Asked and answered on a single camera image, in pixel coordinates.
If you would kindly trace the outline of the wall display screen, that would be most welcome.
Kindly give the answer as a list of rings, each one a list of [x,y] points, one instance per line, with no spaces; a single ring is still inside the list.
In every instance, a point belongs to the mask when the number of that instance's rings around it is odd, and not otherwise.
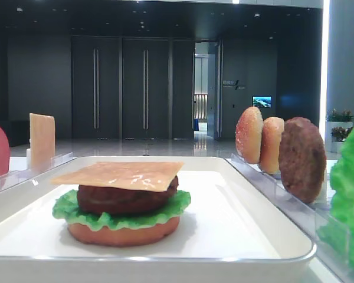
[[[252,106],[258,108],[271,108],[272,97],[271,96],[253,96]]]

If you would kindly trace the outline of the sesame bun top rear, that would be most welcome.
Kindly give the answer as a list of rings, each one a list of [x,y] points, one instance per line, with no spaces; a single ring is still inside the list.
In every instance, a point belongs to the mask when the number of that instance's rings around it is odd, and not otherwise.
[[[263,118],[257,107],[249,107],[240,116],[235,129],[238,154],[249,164],[260,160]]]

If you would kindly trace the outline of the brown meat patty on tray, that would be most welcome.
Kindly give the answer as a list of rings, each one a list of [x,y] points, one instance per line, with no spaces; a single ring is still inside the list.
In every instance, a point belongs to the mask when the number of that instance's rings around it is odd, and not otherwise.
[[[178,177],[174,177],[164,192],[80,185],[77,202],[83,212],[96,215],[104,212],[111,215],[146,213],[165,206],[177,192],[178,185]]]

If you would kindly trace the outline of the bun half right front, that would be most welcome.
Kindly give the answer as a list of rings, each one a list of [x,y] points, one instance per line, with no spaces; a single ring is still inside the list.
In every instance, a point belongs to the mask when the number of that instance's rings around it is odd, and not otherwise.
[[[284,131],[284,120],[279,117],[269,117],[264,120],[261,153],[259,168],[270,174],[276,174],[279,171],[279,147],[281,134]]]

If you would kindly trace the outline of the orange cheese slice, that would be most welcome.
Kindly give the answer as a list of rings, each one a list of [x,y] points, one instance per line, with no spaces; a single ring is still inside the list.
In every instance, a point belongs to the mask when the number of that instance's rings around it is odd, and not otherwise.
[[[50,163],[55,156],[55,120],[53,116],[29,114],[30,165],[36,168]]]
[[[57,176],[51,183],[164,192],[182,166],[183,162],[97,162]]]

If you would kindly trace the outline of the clear left long rail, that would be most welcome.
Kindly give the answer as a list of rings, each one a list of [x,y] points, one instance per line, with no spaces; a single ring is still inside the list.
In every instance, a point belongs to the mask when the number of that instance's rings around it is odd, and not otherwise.
[[[47,172],[53,168],[56,168],[59,165],[67,163],[73,160],[73,153],[67,153],[65,155],[59,154],[56,157],[51,159],[51,164],[42,165],[39,168],[35,169],[26,169],[26,170],[14,170],[10,171],[7,174],[0,176],[0,192],[6,189],[9,189],[12,186],[15,186],[26,180],[34,179],[38,175]]]

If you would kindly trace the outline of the cream metal tray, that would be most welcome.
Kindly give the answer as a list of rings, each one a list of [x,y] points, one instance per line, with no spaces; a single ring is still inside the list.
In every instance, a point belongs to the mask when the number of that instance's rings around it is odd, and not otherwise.
[[[77,242],[54,219],[72,186],[54,177],[103,156],[79,157],[0,192],[0,282],[298,282],[316,244],[228,161],[182,157],[192,202],[177,230],[153,245]]]

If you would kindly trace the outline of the orange cheese slice rear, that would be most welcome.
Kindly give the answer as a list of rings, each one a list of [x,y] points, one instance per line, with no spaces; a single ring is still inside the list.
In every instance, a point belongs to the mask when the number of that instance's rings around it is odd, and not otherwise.
[[[53,116],[29,114],[30,165],[36,168],[50,163],[55,156],[55,120]]]

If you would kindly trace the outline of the green lettuce leaf on tray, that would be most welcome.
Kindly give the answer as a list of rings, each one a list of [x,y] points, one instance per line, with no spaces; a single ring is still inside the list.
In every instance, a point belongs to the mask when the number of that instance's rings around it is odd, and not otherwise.
[[[191,194],[184,190],[178,190],[165,206],[144,215],[114,216],[106,212],[95,215],[83,212],[78,207],[77,191],[70,190],[55,201],[52,214],[54,218],[64,219],[68,224],[86,225],[94,232],[99,231],[101,228],[109,228],[112,231],[122,228],[137,230],[164,224],[172,218],[183,214],[190,204]]]

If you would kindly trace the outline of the clear right long rail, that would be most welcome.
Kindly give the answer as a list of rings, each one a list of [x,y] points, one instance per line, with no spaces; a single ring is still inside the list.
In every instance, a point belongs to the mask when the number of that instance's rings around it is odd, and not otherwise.
[[[317,257],[342,282],[354,282],[354,236],[350,228],[330,214],[330,200],[306,205],[288,193],[280,175],[270,176],[237,154],[231,164],[274,206],[317,243]]]

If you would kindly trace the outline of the standing green lettuce leaf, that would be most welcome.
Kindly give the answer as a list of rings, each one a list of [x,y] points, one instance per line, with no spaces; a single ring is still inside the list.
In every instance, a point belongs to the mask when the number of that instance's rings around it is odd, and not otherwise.
[[[354,128],[341,155],[330,171],[330,185],[336,191],[331,201],[332,218],[317,233],[323,242],[347,257],[354,270]]]

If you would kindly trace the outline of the orange cheese slice front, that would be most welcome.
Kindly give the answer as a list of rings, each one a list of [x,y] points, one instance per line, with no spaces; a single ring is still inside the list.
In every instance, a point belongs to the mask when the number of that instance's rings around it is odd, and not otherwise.
[[[51,183],[164,192],[182,166],[183,162],[97,162],[57,176]]]

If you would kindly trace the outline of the dark double door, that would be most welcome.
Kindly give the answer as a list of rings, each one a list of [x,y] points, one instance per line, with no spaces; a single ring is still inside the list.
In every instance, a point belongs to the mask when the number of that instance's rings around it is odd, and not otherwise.
[[[190,139],[193,41],[74,37],[73,137]]]

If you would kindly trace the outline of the potted plants white planter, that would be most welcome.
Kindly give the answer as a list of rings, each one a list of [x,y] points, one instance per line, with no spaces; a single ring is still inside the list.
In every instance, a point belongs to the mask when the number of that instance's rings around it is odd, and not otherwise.
[[[350,110],[342,112],[330,110],[326,116],[325,148],[332,153],[339,153],[343,142],[353,129],[353,115]]]

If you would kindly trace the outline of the clear long rail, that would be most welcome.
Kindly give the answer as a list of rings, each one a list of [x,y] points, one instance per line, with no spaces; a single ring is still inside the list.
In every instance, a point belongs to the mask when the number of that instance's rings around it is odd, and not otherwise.
[[[354,236],[350,228],[330,214],[330,200],[306,205],[288,193],[280,175],[270,176],[237,154],[231,164],[274,206],[317,243],[317,257],[342,282],[354,282]]]
[[[67,163],[73,160],[73,153],[67,153],[65,155],[59,154],[56,157],[51,159],[51,164],[42,165],[39,168],[35,169],[26,169],[26,170],[14,170],[10,171],[7,174],[0,176],[0,192],[6,189],[9,189],[12,186],[15,186],[26,180],[34,179],[38,175],[47,172],[53,168],[56,168],[59,165]]]

